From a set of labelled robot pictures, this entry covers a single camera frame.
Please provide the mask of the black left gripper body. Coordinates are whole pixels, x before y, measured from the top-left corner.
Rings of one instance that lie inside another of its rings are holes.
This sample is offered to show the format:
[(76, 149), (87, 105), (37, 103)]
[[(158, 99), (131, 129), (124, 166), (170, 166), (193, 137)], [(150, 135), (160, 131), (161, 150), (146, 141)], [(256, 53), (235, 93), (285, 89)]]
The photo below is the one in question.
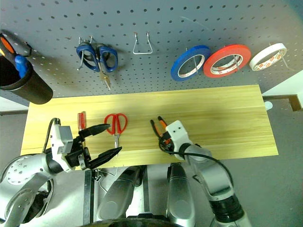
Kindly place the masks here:
[(91, 169), (91, 157), (87, 147), (83, 145), (85, 140), (80, 136), (73, 139), (71, 151), (65, 156), (70, 167), (79, 166), (82, 170)]

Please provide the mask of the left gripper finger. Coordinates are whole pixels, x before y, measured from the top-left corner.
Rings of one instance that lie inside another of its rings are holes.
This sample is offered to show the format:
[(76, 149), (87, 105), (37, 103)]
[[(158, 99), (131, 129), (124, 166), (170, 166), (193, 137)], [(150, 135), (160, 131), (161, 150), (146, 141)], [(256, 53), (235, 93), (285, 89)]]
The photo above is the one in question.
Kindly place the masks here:
[(95, 169), (95, 168), (107, 163), (114, 156), (116, 156), (121, 150), (122, 150), (122, 147), (117, 147), (117, 148), (107, 150), (106, 152), (103, 152), (102, 154), (99, 154), (99, 156), (96, 159), (93, 159), (87, 163), (87, 168)]
[(86, 129), (83, 129), (79, 131), (79, 137), (81, 140), (85, 140), (86, 137), (88, 136), (95, 136), (97, 134), (102, 133), (103, 131), (106, 131), (111, 124), (98, 124), (98, 125), (93, 125), (91, 127), (88, 127)]

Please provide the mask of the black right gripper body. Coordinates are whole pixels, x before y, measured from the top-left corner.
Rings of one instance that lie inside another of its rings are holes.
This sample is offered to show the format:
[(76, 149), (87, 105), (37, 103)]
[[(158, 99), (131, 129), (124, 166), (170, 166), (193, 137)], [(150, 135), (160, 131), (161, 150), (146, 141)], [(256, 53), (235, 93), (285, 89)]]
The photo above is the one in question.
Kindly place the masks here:
[(159, 138), (159, 147), (164, 152), (173, 152), (174, 144), (168, 132), (163, 133)]

